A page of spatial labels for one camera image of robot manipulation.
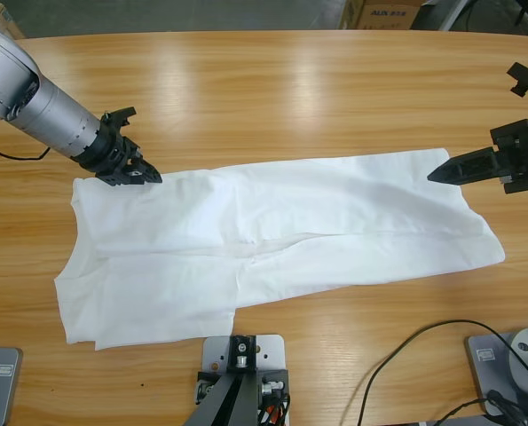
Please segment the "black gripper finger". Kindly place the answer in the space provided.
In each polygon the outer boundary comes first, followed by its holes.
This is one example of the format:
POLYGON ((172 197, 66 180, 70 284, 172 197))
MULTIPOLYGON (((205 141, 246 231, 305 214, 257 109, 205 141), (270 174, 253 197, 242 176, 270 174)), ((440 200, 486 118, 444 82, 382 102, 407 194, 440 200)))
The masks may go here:
POLYGON ((496 152, 483 148, 450 158, 431 171, 427 179, 441 184, 466 185, 498 178, 500 170, 496 152))
POLYGON ((159 171, 143 158, 130 161, 128 164, 128 176, 130 177, 131 185, 160 184, 162 182, 162 176, 159 171))

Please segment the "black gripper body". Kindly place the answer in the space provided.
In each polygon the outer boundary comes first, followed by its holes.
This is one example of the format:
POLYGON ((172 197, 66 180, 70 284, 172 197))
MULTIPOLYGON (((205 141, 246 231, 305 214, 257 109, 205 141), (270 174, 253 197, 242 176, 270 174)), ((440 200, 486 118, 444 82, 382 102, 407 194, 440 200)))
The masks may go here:
POLYGON ((121 128, 128 124, 128 120, 120 124, 101 122, 94 141, 70 159, 110 186, 141 185, 139 147, 121 134, 121 128))
POLYGON ((497 146, 496 172, 506 194, 528 191, 528 119, 490 131, 497 146))

